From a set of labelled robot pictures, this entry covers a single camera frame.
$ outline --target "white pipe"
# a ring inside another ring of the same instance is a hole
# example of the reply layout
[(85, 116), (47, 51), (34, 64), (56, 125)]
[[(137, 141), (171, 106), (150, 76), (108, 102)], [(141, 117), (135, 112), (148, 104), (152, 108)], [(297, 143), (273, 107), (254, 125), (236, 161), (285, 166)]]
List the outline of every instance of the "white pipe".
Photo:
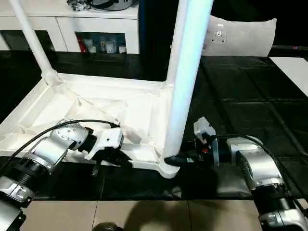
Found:
[(181, 43), (184, 33), (184, 26), (186, 20), (188, 0), (179, 1), (177, 20), (175, 23), (172, 49), (169, 60), (168, 74), (166, 79), (166, 86), (173, 87), (175, 75), (180, 60)]
[(39, 39), (31, 27), (30, 21), (27, 18), (19, 0), (10, 0), (11, 5), (15, 11), (15, 15), (19, 20), (25, 38), (38, 62), (39, 67), (42, 71), (42, 77), (45, 79), (47, 84), (52, 84), (59, 81), (57, 72), (52, 68)]
[[(178, 41), (182, 35), (179, 61), (174, 66), (175, 70), (169, 69), (175, 73), (175, 82), (164, 157), (177, 155), (180, 151), (213, 0), (188, 0), (187, 3), (183, 33), (176, 30), (174, 38)], [(184, 13), (178, 12), (177, 20), (182, 20)]]

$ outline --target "black cable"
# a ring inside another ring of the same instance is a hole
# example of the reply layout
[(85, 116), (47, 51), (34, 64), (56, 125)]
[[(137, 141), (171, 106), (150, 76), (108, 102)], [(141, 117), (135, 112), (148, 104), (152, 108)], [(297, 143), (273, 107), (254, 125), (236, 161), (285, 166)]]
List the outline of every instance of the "black cable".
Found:
[(76, 123), (82, 123), (82, 122), (95, 122), (95, 123), (104, 123), (104, 124), (109, 124), (111, 128), (118, 128), (120, 127), (119, 125), (115, 124), (115, 123), (112, 123), (112, 122), (108, 122), (108, 121), (104, 121), (104, 120), (98, 120), (98, 119), (79, 119), (79, 120), (72, 120), (72, 121), (67, 121), (67, 122), (64, 122), (64, 123), (61, 123), (61, 124), (57, 124), (49, 129), (46, 129), (45, 131), (39, 133), (38, 135), (36, 135), (35, 137), (33, 137), (32, 139), (30, 139), (27, 143), (25, 143), (23, 146), (21, 146), (16, 152), (14, 152), (10, 157), (9, 159), (1, 166), (0, 168), (0, 175), (2, 173), (2, 171), (5, 169), (5, 167), (22, 151), (24, 150), (28, 145), (30, 145), (31, 143), (33, 143), (35, 140), (37, 140), (39, 137), (41, 137), (42, 135), (52, 131), (52, 130), (55, 130), (55, 129), (58, 129), (58, 128), (61, 128), (65, 125), (68, 125), (68, 124), (76, 124)]
[[(244, 139), (250, 140), (252, 142), (254, 142), (255, 144), (257, 144), (258, 146), (260, 146), (275, 162), (278, 170), (280, 171), (280, 173), (282, 174), (282, 178), (284, 180), (284, 183), (286, 184), (287, 188), (290, 190), (291, 189), (291, 185), (288, 182), (287, 177), (289, 177), (291, 179), (291, 181), (293, 182), (293, 184), (297, 187), (297, 189), (299, 190), (299, 192), (304, 195), (304, 192), (300, 189), (299, 185), (297, 184), (297, 182), (295, 181), (295, 179), (290, 176), (290, 174), (286, 175), (284, 172), (284, 167), (282, 167), (282, 165), (280, 164), (280, 162), (278, 161), (278, 159), (271, 153), (271, 151), (265, 147), (265, 145), (263, 143), (261, 143), (259, 140), (257, 140), (254, 137), (251, 136), (247, 136), (247, 135), (240, 135), (240, 134), (224, 134), (224, 135), (215, 135), (215, 136), (211, 136), (211, 138), (215, 139), (229, 139), (229, 138), (236, 138), (236, 137), (242, 137)], [(291, 193), (288, 191), (289, 196), (291, 199), (293, 199), (293, 201), (295, 202), (295, 204), (297, 205), (297, 207), (300, 209), (300, 211), (304, 214), (305, 217), (308, 218), (308, 214), (307, 211), (302, 207), (302, 205), (300, 204), (300, 202), (291, 195)]]

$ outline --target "white cabinet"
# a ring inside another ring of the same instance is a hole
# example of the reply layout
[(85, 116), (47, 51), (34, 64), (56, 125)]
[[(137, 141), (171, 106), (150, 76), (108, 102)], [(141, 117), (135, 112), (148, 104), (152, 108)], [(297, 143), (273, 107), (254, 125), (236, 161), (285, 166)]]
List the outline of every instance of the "white cabinet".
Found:
[[(48, 50), (67, 51), (55, 17), (29, 17), (43, 47)], [(25, 50), (26, 39), (15, 16), (0, 16), (0, 50)]]
[(68, 51), (80, 52), (81, 41), (90, 39), (95, 51), (104, 50), (102, 43), (113, 40), (126, 46), (127, 53), (139, 53), (138, 20), (117, 18), (57, 17)]
[[(23, 8), (46, 50), (106, 52), (104, 43), (112, 42), (116, 53), (126, 47), (127, 53), (139, 53), (138, 4), (122, 11), (75, 12), (66, 0), (22, 0)], [(88, 49), (88, 42), (95, 49)], [(25, 50), (26, 39), (9, 0), (0, 0), (0, 50)]]

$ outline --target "silver robot arm segment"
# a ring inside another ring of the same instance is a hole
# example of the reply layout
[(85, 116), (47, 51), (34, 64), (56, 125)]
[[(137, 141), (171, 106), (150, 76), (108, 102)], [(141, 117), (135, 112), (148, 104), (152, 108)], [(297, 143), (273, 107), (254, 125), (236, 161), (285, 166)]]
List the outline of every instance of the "silver robot arm segment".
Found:
[(263, 230), (308, 231), (304, 214), (295, 206), (275, 161), (260, 146), (260, 140), (248, 137), (254, 142), (236, 135), (217, 139), (219, 136), (204, 117), (195, 122), (194, 133), (202, 160), (212, 161), (216, 166), (217, 161), (233, 163), (242, 169)]
[(244, 138), (227, 139), (227, 144), (253, 195), (262, 229), (308, 231), (307, 220), (288, 196), (288, 189), (271, 156)]
[[(97, 137), (92, 133), (93, 130), (79, 123), (53, 130), (48, 137), (40, 139), (13, 168), (0, 177), (0, 231), (19, 230), (26, 219), (21, 208), (26, 208), (31, 203), (35, 193), (65, 158), (68, 150), (79, 150), (86, 154), (88, 160), (96, 160), (96, 171), (102, 160), (110, 159), (112, 162), (112, 158), (103, 151), (110, 152), (118, 149), (120, 152), (123, 142), (121, 129), (111, 128), (99, 131)], [(124, 158), (124, 162), (129, 163), (128, 160), (128, 157)]]

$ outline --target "beige floor tile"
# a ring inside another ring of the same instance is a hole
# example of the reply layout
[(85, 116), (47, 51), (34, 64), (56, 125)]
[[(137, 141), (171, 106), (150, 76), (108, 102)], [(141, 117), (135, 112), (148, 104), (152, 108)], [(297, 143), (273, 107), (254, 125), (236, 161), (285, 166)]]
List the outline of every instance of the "beige floor tile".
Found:
[(189, 201), (192, 231), (262, 231), (253, 201)]
[(91, 231), (97, 202), (32, 202), (22, 231)]
[(308, 208), (308, 203), (305, 199), (298, 199), (303, 208)]
[(186, 201), (99, 202), (94, 225), (114, 222), (125, 231), (190, 231)]

